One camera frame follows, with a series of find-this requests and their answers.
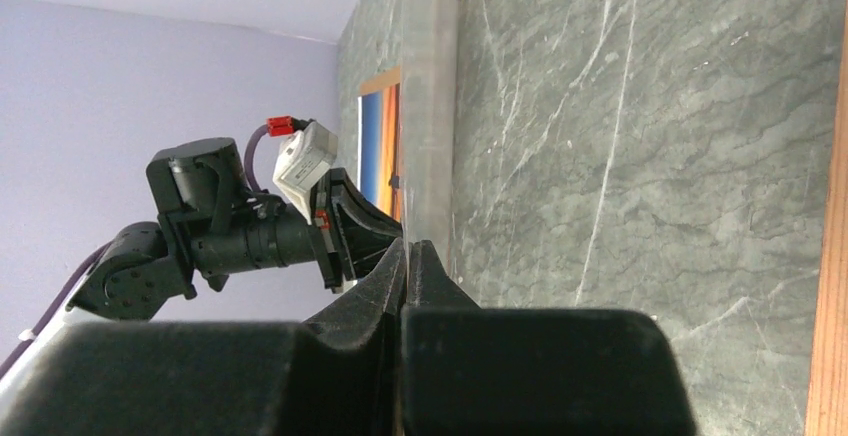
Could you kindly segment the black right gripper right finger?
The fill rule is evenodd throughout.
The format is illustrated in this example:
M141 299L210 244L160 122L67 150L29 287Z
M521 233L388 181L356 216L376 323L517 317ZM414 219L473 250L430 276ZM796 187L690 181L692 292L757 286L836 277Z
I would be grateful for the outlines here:
M670 347L646 314L478 306L428 241L407 249L400 334L410 435L693 435Z

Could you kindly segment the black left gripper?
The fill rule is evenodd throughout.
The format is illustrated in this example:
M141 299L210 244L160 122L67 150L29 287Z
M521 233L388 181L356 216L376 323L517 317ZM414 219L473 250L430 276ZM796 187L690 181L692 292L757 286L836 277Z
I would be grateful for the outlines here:
M316 262L324 285L369 275L403 235L401 224L357 189L344 168L329 172L330 207L348 237L342 265L318 227L281 197L249 187L237 143L207 138L158 151L146 167L157 220L185 281L199 273L215 291L236 273Z

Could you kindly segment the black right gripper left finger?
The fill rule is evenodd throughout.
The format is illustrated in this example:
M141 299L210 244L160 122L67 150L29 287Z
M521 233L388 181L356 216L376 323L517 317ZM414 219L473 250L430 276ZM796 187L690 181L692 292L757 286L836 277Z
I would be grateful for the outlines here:
M24 371L5 435L391 435L406 255L301 323L88 323Z

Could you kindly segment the sunset photo print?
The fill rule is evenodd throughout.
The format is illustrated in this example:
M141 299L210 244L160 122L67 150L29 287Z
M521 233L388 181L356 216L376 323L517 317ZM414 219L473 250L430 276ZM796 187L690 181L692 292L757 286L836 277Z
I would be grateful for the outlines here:
M366 200L390 218L402 218L400 189L401 69L378 74L360 86L357 185Z

